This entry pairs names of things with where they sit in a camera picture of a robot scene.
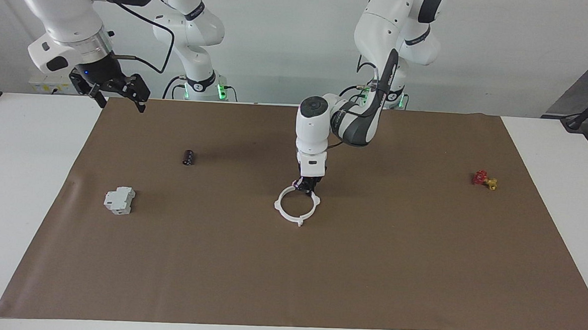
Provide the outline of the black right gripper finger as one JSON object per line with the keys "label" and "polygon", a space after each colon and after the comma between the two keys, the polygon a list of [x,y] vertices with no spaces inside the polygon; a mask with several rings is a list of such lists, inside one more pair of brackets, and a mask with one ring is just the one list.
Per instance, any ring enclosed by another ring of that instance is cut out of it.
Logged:
{"label": "black right gripper finger", "polygon": [[100,92],[98,85],[91,86],[87,81],[84,80],[82,77],[70,77],[71,84],[76,89],[77,93],[80,95],[86,95],[98,104],[99,107],[105,108],[107,105],[107,100]]}
{"label": "black right gripper finger", "polygon": [[134,102],[139,113],[145,111],[145,103],[150,98],[150,89],[142,76],[131,75],[127,79],[127,98]]}

